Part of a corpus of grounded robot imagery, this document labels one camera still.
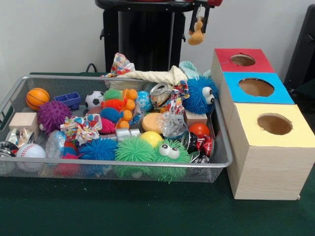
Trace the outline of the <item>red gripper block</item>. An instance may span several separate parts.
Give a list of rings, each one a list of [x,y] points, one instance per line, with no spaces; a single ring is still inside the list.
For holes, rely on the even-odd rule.
[[[198,4],[204,6],[205,12],[202,19],[203,28],[207,27],[208,19],[209,19],[209,13],[211,7],[217,7],[220,6],[223,2],[223,0],[197,0]],[[190,26],[189,26],[189,34],[194,33],[194,26],[197,22],[197,13],[198,13],[199,6],[195,5],[192,11]]]

